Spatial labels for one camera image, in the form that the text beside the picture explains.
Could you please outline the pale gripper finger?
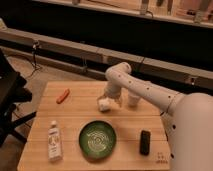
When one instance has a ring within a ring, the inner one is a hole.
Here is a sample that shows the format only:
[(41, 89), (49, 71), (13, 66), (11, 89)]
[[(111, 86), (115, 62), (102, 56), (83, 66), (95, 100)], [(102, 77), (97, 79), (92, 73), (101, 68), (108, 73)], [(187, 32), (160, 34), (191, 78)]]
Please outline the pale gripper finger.
[(119, 107), (122, 107), (122, 97), (121, 96), (116, 98), (114, 101)]

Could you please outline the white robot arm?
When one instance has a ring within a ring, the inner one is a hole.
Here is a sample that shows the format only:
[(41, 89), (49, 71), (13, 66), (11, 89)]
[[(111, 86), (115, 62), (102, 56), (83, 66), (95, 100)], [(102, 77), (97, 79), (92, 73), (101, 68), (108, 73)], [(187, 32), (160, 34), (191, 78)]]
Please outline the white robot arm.
[(126, 88), (173, 117), (170, 171), (213, 171), (213, 96), (184, 94), (130, 73), (126, 62), (109, 67), (104, 95), (117, 99)]

